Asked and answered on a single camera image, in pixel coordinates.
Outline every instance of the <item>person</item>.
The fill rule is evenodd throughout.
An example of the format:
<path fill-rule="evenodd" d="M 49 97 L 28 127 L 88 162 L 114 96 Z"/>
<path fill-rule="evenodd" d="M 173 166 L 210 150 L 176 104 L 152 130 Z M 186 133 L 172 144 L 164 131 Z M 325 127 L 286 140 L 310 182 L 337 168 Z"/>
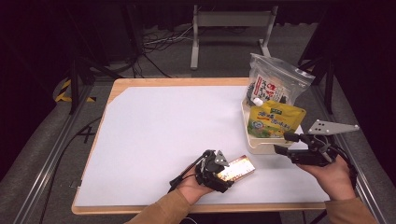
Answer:
<path fill-rule="evenodd" d="M 375 218 L 361 199 L 356 196 L 349 179 L 347 163 L 338 156 L 335 162 L 324 167 L 297 164 L 313 175 L 322 189 L 329 195 L 325 202 L 331 223 L 376 223 Z M 161 197 L 159 201 L 147 206 L 126 224 L 178 224 L 189 213 L 191 206 L 206 194 L 213 191 L 198 185 L 193 178 L 195 169 L 190 169 L 175 190 Z"/>

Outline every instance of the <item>brown sleeve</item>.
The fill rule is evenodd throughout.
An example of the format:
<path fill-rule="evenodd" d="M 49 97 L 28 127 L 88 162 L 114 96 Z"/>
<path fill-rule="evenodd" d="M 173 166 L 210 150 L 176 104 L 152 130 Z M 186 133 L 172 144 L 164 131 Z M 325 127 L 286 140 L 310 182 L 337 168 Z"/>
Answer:
<path fill-rule="evenodd" d="M 333 224 L 376 223 L 375 218 L 369 209 L 363 204 L 360 198 L 325 202 L 327 215 Z"/>
<path fill-rule="evenodd" d="M 161 199 L 147 206 L 125 224 L 178 224 L 189 213 L 190 204 L 178 189 L 164 195 Z"/>

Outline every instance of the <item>green and yellow packet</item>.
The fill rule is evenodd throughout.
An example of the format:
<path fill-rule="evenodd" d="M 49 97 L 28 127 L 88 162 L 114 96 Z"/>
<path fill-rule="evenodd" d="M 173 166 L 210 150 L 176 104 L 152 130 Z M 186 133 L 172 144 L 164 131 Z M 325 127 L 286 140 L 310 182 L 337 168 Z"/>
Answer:
<path fill-rule="evenodd" d="M 297 130 L 305 114 L 299 107 L 269 100 L 250 108 L 247 132 L 258 138 L 282 138 Z"/>

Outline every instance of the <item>hand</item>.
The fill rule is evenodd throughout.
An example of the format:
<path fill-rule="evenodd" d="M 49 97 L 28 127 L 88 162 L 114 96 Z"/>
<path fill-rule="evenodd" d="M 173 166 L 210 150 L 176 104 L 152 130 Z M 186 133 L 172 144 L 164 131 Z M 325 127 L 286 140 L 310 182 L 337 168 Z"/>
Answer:
<path fill-rule="evenodd" d="M 349 178 L 349 168 L 341 156 L 337 156 L 335 162 L 324 167 L 301 164 L 297 164 L 297 166 L 317 179 L 320 186 L 329 195 L 330 200 L 356 198 Z"/>
<path fill-rule="evenodd" d="M 202 196 L 213 191 L 213 189 L 198 184 L 195 178 L 195 166 L 183 178 L 185 179 L 177 186 L 177 189 L 180 190 L 189 204 L 195 204 Z"/>

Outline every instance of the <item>person's left hand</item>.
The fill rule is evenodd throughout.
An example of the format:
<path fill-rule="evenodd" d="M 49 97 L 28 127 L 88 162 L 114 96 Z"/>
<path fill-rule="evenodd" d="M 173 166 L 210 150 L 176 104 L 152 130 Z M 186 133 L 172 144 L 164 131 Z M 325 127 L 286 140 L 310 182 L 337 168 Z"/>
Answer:
<path fill-rule="evenodd" d="M 195 204 L 198 200 L 213 191 L 204 185 L 199 185 L 195 178 L 195 166 L 193 166 L 184 176 L 185 178 L 177 186 L 177 189 L 183 194 L 189 204 Z"/>

